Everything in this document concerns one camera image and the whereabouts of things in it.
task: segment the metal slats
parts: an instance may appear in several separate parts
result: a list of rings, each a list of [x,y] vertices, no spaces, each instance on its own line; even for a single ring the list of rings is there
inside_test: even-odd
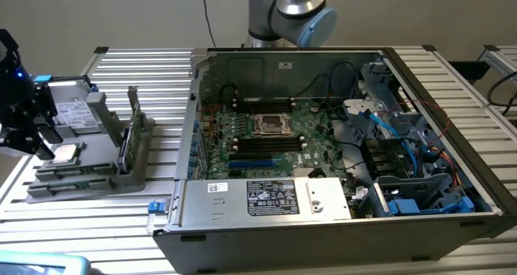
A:
[[[510,160],[505,158],[506,153],[515,155],[515,146],[506,132],[490,122],[490,119],[483,118],[487,117],[486,113],[461,87],[457,87],[454,77],[438,70],[442,66],[429,52],[421,47],[394,49],[407,66],[417,72],[419,81],[429,89],[438,105],[446,110],[454,124],[459,125],[461,133],[475,150],[481,152],[483,159],[490,163],[498,162],[493,171],[517,195],[517,175],[514,174],[517,166],[509,167],[506,163]],[[101,68],[96,73],[109,73],[109,75],[93,75],[92,80],[108,95],[108,107],[118,111],[121,119],[128,119],[125,87],[137,85],[140,101],[148,108],[145,112],[148,116],[156,118],[146,188],[140,193],[30,205],[24,202],[25,189],[28,182],[33,181],[33,167],[41,164],[37,159],[30,159],[0,204],[1,249],[56,251],[85,256],[92,262],[93,274],[174,274],[170,263],[148,236],[146,206],[153,200],[165,198],[172,191],[184,121],[184,111],[174,108],[185,104],[189,82],[189,78],[184,77],[188,76],[189,69],[172,65],[188,63],[189,50],[109,50],[102,56],[97,63]],[[157,216],[153,220],[156,227],[165,222],[165,216]],[[473,241],[435,262],[246,274],[478,275],[489,273],[502,275],[517,272],[515,254],[517,229],[513,229],[497,239]]]

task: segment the aluminum extrusion table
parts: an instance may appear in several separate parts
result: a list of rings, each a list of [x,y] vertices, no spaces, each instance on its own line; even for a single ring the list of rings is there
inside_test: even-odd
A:
[[[396,47],[405,64],[451,122],[517,196],[517,134],[501,115],[434,51]],[[146,206],[170,195],[177,148],[189,90],[188,49],[114,50],[96,53],[88,74],[108,95],[106,104],[121,119],[130,116],[126,87],[138,86],[142,110],[157,126],[141,192],[98,199],[26,204],[34,180],[34,157],[20,160],[0,188],[0,249],[48,251],[85,256],[93,274],[174,274],[148,236]],[[161,227],[166,216],[153,224]],[[515,274],[517,228],[495,239],[478,239],[435,262],[390,263],[261,274]]]

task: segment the white wall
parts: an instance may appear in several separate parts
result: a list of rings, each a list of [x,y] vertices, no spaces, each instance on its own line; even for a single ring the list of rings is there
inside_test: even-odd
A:
[[[206,0],[218,46],[242,43],[248,0]],[[338,13],[326,45],[433,44],[475,58],[517,44],[515,0],[328,0]],[[0,27],[36,74],[77,74],[97,46],[208,47],[202,0],[0,0]]]

